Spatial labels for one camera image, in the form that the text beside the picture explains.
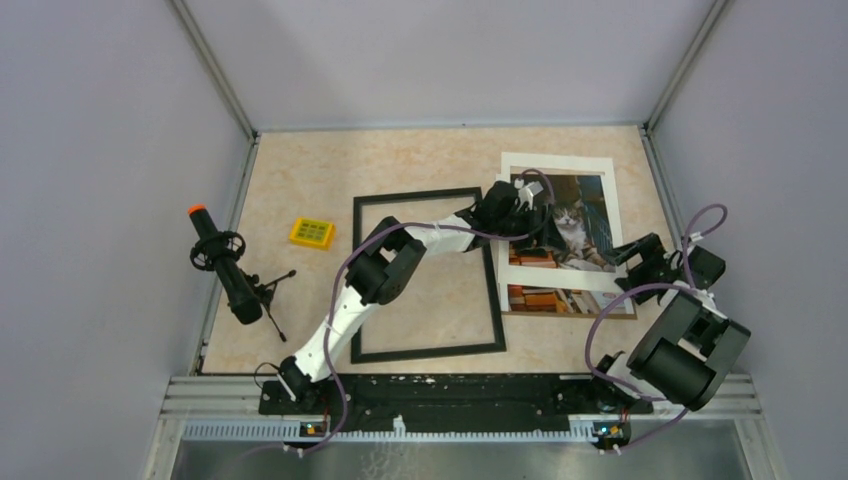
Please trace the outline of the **cat photo print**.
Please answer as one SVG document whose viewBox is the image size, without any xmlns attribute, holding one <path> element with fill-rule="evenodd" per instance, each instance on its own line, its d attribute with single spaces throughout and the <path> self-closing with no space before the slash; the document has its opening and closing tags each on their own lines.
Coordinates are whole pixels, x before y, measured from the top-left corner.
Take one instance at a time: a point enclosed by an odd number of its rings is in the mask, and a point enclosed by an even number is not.
<svg viewBox="0 0 848 480">
<path fill-rule="evenodd" d="M 616 267 L 603 254 L 613 247 L 612 223 L 600 175 L 545 174 L 552 190 L 544 189 L 536 205 L 554 209 L 554 222 L 564 249 L 519 251 L 509 245 L 512 266 L 613 273 Z"/>
</svg>

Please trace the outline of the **black picture frame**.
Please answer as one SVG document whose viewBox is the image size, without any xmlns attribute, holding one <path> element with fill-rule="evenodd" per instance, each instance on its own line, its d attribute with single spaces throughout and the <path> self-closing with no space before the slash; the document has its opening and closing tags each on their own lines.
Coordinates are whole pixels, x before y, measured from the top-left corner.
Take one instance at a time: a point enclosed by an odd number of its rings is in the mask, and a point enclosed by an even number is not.
<svg viewBox="0 0 848 480">
<path fill-rule="evenodd" d="M 464 187 L 419 192 L 405 192 L 358 196 L 353 199 L 352 246 L 358 247 L 364 239 L 362 233 L 362 210 L 365 206 L 380 204 L 397 204 L 413 201 L 429 201 L 456 198 L 472 198 L 478 202 L 483 198 L 480 187 Z M 495 275 L 492 251 L 489 245 L 479 249 L 483 262 L 486 280 L 491 327 L 494 340 L 489 343 L 477 343 L 458 346 L 440 346 L 432 348 L 405 349 L 388 352 L 364 353 L 362 349 L 363 331 L 357 332 L 351 340 L 350 361 L 352 364 L 366 364 L 392 361 L 423 360 L 445 358 L 452 356 L 501 353 L 507 350 L 505 331 L 500 308 L 497 280 Z"/>
</svg>

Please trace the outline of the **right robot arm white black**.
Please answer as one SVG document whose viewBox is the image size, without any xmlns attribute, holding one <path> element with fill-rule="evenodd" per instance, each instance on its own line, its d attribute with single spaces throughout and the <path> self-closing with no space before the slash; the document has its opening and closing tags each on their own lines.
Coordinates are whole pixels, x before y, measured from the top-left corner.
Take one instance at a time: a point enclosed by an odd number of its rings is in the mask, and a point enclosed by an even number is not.
<svg viewBox="0 0 848 480">
<path fill-rule="evenodd" d="M 705 407 L 752 336 L 747 327 L 720 311 L 709 290 L 725 273 L 725 261 L 691 239 L 669 253 L 655 234 L 601 256 L 613 266 L 633 257 L 640 260 L 616 279 L 621 294 L 601 310 L 590 328 L 584 361 L 597 378 L 586 385 L 589 404 L 600 412 L 612 412 L 629 390 L 645 401 L 664 399 L 689 411 Z M 642 305 L 652 299 L 662 311 L 626 359 L 629 375 L 600 370 L 592 362 L 591 347 L 601 322 L 628 300 Z"/>
</svg>

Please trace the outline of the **brown frame backing board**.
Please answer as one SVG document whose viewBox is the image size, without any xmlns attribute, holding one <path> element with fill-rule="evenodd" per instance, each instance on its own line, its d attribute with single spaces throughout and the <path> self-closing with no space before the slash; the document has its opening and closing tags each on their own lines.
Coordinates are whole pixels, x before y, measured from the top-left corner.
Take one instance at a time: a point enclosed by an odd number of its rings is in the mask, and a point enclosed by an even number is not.
<svg viewBox="0 0 848 480">
<path fill-rule="evenodd" d="M 616 292 L 510 284 L 502 311 L 509 314 L 594 318 L 617 297 Z"/>
</svg>

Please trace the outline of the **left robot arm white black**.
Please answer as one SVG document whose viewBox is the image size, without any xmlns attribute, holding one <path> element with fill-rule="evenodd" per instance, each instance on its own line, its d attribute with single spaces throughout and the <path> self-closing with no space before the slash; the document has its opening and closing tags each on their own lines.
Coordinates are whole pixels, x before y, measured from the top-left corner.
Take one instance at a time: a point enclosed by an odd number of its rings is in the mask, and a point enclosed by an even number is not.
<svg viewBox="0 0 848 480">
<path fill-rule="evenodd" d="M 550 221 L 555 193 L 550 179 L 524 174 L 496 181 L 471 206 L 441 220 L 401 222 L 384 218 L 337 271 L 327 315 L 309 340 L 279 365 L 283 401 L 297 413 L 319 404 L 317 382 L 335 375 L 333 365 L 365 320 L 397 299 L 420 263 L 445 253 L 465 253 L 492 241 L 534 238 Z"/>
</svg>

